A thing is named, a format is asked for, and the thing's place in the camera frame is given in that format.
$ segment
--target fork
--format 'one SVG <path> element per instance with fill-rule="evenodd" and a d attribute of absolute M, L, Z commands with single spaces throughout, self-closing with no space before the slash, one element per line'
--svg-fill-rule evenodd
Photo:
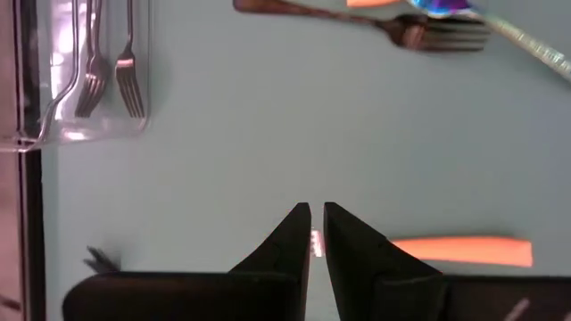
<path fill-rule="evenodd" d="M 395 45 L 417 51 L 480 51 L 491 35 L 481 21 L 456 18 L 439 20 L 422 14 L 403 14 L 389 21 L 381 21 L 283 0 L 234 0 L 234 8 L 244 13 L 297 15 L 369 25 L 383 30 Z"/>
<path fill-rule="evenodd" d="M 125 49 L 117 58 L 115 78 L 128 114 L 132 118 L 144 118 L 145 108 L 137 82 L 137 64 L 133 53 L 133 0 L 127 0 L 128 41 Z"/>
<path fill-rule="evenodd" d="M 87 0 L 87 70 L 86 79 L 79 95 L 75 115 L 78 118 L 89 118 L 91 113 L 101 101 L 107 80 L 111 74 L 111 67 L 101 53 L 99 34 L 101 31 L 101 15 L 103 13 L 103 0 L 95 0 L 95 21 L 91 29 L 91 12 L 94 0 Z"/>

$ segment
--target clear plastic bin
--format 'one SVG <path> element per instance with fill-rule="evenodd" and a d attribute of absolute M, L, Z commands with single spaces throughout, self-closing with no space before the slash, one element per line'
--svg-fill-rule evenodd
<path fill-rule="evenodd" d="M 94 42 L 96 20 L 100 18 L 99 62 L 88 59 L 89 3 L 93 5 L 90 20 Z M 39 78 L 31 78 L 39 83 L 40 108 L 38 112 L 28 97 L 21 98 L 23 121 L 15 132 L 0 132 L 0 152 L 135 136 L 145 129 L 149 117 L 149 0 L 134 0 L 132 5 L 132 51 L 136 59 L 123 56 L 119 60 L 128 42 L 128 0 L 37 2 L 37 32 L 24 45 L 37 52 L 31 56 L 38 61 L 28 63 L 37 66 L 34 71 Z"/>

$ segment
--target fork tines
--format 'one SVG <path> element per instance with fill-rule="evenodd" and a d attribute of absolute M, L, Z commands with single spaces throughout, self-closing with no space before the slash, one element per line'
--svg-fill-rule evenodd
<path fill-rule="evenodd" d="M 428 19 L 414 35 L 418 46 L 426 51 L 480 51 L 491 31 L 480 21 L 462 19 Z"/>
<path fill-rule="evenodd" d="M 144 118 L 145 108 L 143 107 L 141 90 L 137 82 L 135 64 L 121 65 L 121 60 L 119 60 L 115 68 L 115 78 L 117 79 L 123 102 L 127 106 L 129 116 L 131 118 Z"/>

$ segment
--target teal surface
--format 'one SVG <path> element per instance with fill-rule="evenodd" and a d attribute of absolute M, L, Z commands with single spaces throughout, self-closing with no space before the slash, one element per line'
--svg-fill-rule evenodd
<path fill-rule="evenodd" d="M 570 2 L 491 9 L 571 53 Z M 315 226 L 332 201 L 391 237 L 534 243 L 533 269 L 445 272 L 571 276 L 571 86 L 501 38 L 426 55 L 229 0 L 153 1 L 152 35 L 148 131 L 44 153 L 50 320 L 90 275 L 87 245 L 129 270 L 225 271 L 297 202 Z M 307 314 L 338 318 L 324 259 Z"/>

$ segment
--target plastic container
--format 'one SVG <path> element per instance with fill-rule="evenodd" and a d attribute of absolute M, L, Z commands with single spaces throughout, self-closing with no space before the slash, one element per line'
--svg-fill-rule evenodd
<path fill-rule="evenodd" d="M 88 1 L 37 2 L 37 30 L 28 43 L 20 43 L 19 49 L 36 53 L 23 56 L 30 61 L 22 65 L 37 67 L 30 70 L 31 75 L 22 72 L 21 82 L 25 86 L 28 77 L 37 83 L 39 103 L 31 102 L 25 91 L 21 93 L 19 128 L 0 132 L 0 152 L 28 152 L 49 144 L 136 136 L 145 129 L 149 117 L 149 0 L 133 1 L 133 53 L 137 58 L 137 83 L 142 100 L 142 110 L 135 115 L 129 113 L 115 75 L 117 59 L 128 42 L 127 0 L 91 0 L 94 5 L 91 21 L 97 17 L 97 2 L 102 1 L 99 40 L 102 57 L 108 64 L 108 77 L 93 112 L 85 112 L 86 105 L 83 110 L 79 107 L 88 79 Z"/>

